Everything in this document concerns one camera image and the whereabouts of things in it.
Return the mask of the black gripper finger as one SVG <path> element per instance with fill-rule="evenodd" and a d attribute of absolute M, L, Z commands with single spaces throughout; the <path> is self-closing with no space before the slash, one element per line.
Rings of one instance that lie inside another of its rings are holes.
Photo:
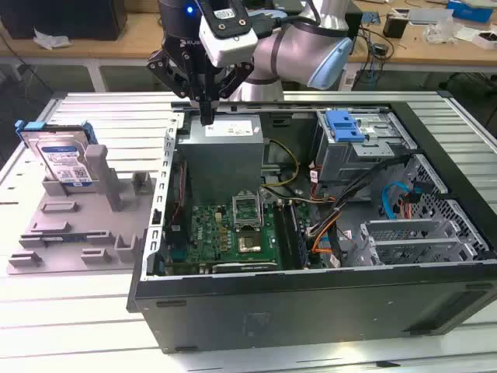
<path fill-rule="evenodd" d="M 200 122 L 208 125 L 208 99 L 205 84 L 197 71 L 192 51 L 186 49 L 178 54 L 179 62 L 173 61 L 165 49 L 155 51 L 148 59 L 148 70 L 179 98 L 188 98 L 200 112 Z"/>
<path fill-rule="evenodd" d="M 224 78 L 212 85 L 209 91 L 209 124 L 214 122 L 215 109 L 217 108 L 215 102 L 219 99 L 228 99 L 253 70 L 254 64 L 252 61 L 237 63 Z"/>

